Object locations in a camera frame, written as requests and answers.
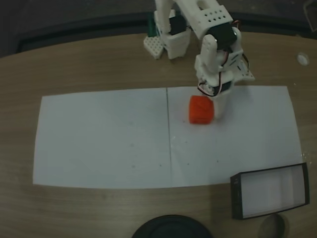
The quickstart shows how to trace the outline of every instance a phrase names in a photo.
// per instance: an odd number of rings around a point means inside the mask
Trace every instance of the circular lid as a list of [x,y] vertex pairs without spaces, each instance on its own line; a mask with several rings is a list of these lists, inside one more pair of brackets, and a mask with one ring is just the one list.
[[303,66],[309,65],[309,57],[307,54],[299,53],[297,55],[297,61],[298,61],[298,63],[300,63]]
[[168,215],[146,222],[132,238],[212,238],[212,235],[192,218]]

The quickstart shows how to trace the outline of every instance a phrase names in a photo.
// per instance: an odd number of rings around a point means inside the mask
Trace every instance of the box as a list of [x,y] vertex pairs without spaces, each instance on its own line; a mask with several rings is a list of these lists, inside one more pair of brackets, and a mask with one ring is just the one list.
[[238,173],[230,178],[233,219],[249,219],[309,204],[307,164]]

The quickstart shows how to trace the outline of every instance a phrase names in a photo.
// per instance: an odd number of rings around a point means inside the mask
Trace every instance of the green component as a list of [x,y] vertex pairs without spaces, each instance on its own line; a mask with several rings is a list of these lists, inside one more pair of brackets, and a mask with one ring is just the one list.
[[148,16],[148,37],[157,36],[157,26],[155,25],[153,14]]

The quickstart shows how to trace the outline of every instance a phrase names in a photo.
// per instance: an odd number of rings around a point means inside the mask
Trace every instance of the orange block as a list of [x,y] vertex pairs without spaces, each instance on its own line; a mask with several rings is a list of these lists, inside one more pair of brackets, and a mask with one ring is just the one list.
[[213,102],[207,96],[192,96],[189,103],[189,122],[209,124],[214,116]]

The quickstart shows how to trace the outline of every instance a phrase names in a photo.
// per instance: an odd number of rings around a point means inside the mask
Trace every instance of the wire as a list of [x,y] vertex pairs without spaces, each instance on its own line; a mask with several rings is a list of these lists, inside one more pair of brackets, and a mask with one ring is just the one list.
[[[228,57],[229,57],[229,51],[225,51],[224,62],[222,63],[221,67],[223,67],[223,66],[227,63]],[[221,72],[219,72],[219,81],[218,81],[218,82],[219,82],[219,90],[218,90],[218,92],[217,92],[216,95],[211,95],[211,94],[207,93],[207,92],[201,87],[201,85],[206,85],[206,82],[201,82],[201,83],[199,83],[198,86],[197,86],[197,88],[198,88],[199,91],[201,91],[201,92],[202,92],[203,94],[205,94],[206,96],[215,97],[215,96],[218,96],[219,93],[220,93],[221,90],[222,90]]]
[[248,57],[243,53],[242,54],[242,57],[243,57],[243,59],[247,62],[247,64],[248,64],[248,73],[249,73],[249,69],[250,69],[250,62],[249,62],[249,60],[248,60]]
[[235,20],[231,23],[231,25],[235,25],[237,26],[237,28],[240,30],[240,25],[241,25],[241,21],[240,20]]

